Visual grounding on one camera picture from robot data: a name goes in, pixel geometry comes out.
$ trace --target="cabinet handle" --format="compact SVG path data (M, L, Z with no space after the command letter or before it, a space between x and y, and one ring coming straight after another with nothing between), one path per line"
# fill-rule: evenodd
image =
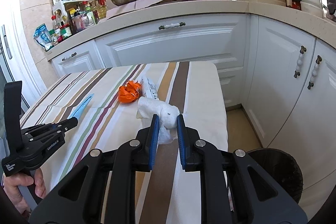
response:
M301 70L301 66L303 64L303 54L306 51L307 51L307 49L304 46L301 46L300 55L299 55L298 60L296 61L296 68L295 68L294 78L297 78L298 76L300 76L300 70Z
M309 84L308 84L308 87L307 87L309 90L314 86L314 81L315 81L315 78L316 78L316 76L318 74L318 71L319 71L320 62L322 62L322 57L317 55L317 59L315 61L314 68L311 71L311 77L309 79Z
M181 26L185 26L185 22L181 22L181 23L172 23L169 25L162 25L159 27L159 30L164 30L164 29L169 29L169 28L176 28L176 27L181 27Z
M77 54L77 53L74 52L73 54L71 54L71 56L62 58L62 61L68 60L68 59L70 59L71 57L74 57L76 54Z

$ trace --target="orange candy wrapper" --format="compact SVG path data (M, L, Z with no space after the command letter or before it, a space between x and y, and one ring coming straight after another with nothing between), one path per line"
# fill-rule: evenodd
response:
M141 85L138 82L128 81L126 86L120 86L118 90L118 99L122 103L134 102L140 96Z

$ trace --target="trash can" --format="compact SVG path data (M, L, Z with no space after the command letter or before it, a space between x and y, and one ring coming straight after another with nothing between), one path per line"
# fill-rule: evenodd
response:
M303 191L303 177L300 167L290 154L272 148L260 148L247 153L299 203Z

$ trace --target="tile floor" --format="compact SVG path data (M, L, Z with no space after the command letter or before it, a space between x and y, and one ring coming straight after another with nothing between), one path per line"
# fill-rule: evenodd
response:
M250 151L261 148L259 140L242 109L228 111L226 116L229 152L236 149Z

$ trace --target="cloth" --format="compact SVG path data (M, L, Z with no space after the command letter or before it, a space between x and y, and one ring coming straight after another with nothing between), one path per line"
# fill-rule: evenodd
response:
M138 100L138 110L143 118L142 125L144 128L151 125L154 114L159 116L160 130L157 144L168 144L177 139L177 134L170 133L170 129L177 127L177 116L180 114L176 106L171 106L160 100L140 97Z
M227 151L226 112L217 69L210 62L172 62L114 67L63 76L21 118L21 127L66 119L93 94L66 143L42 166L47 190L91 149L117 149L142 128L137 102L120 104L118 88L144 74L152 79L161 101L183 113L185 125L198 130L218 149ZM185 173L178 141L159 145L151 173L136 173L136 223L200 223L199 172Z

